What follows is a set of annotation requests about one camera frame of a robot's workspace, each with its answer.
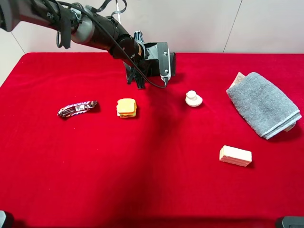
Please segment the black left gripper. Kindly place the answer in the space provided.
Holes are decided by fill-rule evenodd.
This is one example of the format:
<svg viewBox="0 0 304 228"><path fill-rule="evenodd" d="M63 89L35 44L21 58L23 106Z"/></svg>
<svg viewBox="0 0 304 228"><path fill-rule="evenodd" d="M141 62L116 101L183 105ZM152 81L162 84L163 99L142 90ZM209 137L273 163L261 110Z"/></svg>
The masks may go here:
<svg viewBox="0 0 304 228"><path fill-rule="evenodd" d="M143 33L139 30L134 32L135 57L133 61L138 60L138 67L148 76L159 76L159 61L157 42L144 43ZM144 77L132 66L127 65L127 84L135 82L138 89L145 89Z"/></svg>

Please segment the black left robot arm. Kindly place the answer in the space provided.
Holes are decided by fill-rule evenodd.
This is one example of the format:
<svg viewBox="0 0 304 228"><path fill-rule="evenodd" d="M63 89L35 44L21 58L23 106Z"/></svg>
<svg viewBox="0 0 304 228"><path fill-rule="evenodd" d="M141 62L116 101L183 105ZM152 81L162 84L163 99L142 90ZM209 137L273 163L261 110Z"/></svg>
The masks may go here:
<svg viewBox="0 0 304 228"><path fill-rule="evenodd" d="M127 83L135 81L139 89L145 87L149 76L160 75L168 83L170 60L165 64L161 56L167 55L166 43L144 43L141 32L131 36L113 17L99 13L99 8L57 0L2 0L0 27L11 32L21 21L57 31L57 47L70 48L71 42L106 50L113 58L124 62Z"/></svg>

